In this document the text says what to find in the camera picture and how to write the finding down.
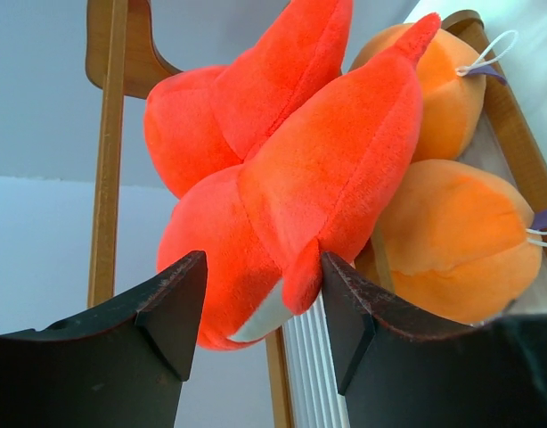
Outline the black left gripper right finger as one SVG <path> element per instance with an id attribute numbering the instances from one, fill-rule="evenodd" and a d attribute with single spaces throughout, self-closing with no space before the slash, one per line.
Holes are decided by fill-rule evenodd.
<path id="1" fill-rule="evenodd" d="M 338 392 L 353 427 L 547 427 L 547 314 L 435 316 L 322 256 Z"/>

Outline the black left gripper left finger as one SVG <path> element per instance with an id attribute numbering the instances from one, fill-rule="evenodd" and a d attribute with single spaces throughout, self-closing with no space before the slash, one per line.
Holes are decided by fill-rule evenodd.
<path id="1" fill-rule="evenodd" d="M 170 427 L 207 284 L 192 251 L 46 329 L 0 335 L 0 427 Z"/>

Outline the orange shark plush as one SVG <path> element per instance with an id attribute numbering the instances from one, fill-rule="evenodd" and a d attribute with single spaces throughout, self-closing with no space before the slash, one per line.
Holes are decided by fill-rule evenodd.
<path id="1" fill-rule="evenodd" d="M 454 160 L 407 169 L 356 266 L 434 315 L 474 325 L 502 313 L 543 264 L 534 210 L 502 177 Z"/>
<path id="2" fill-rule="evenodd" d="M 444 29 L 436 34 L 413 34 L 413 25 L 397 24 L 373 36 L 359 51 L 355 70 L 409 33 L 411 42 L 423 38 L 416 74 L 422 92 L 422 118 L 413 163 L 455 163 L 469 147 L 484 107 L 486 80 L 506 83 L 501 73 L 477 50 Z"/>

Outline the red shark plush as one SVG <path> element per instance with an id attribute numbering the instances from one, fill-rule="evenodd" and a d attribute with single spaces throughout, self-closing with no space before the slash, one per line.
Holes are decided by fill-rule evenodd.
<path id="1" fill-rule="evenodd" d="M 290 2 L 229 65 L 188 70 L 148 94 L 143 131 L 162 183 L 182 198 L 243 163 L 305 101 L 341 73 L 352 0 Z"/>
<path id="2" fill-rule="evenodd" d="M 238 350 L 306 312 L 326 251 L 352 261 L 412 160 L 423 112 L 416 68 L 441 20 L 430 13 L 294 111 L 250 160 L 177 203 L 158 269 L 204 251 L 197 343 Z"/>

